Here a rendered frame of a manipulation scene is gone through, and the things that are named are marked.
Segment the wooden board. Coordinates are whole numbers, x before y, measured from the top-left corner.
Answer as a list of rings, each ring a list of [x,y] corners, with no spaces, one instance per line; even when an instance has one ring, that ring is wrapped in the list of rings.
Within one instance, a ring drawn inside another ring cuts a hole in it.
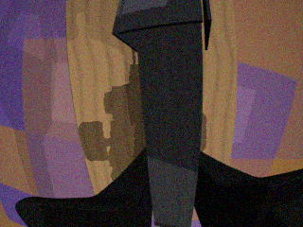
[[[68,75],[80,144],[94,194],[147,146],[137,53],[113,34],[120,0],[65,1]],[[234,1],[209,0],[204,52],[201,152],[230,166],[234,145],[238,53]]]

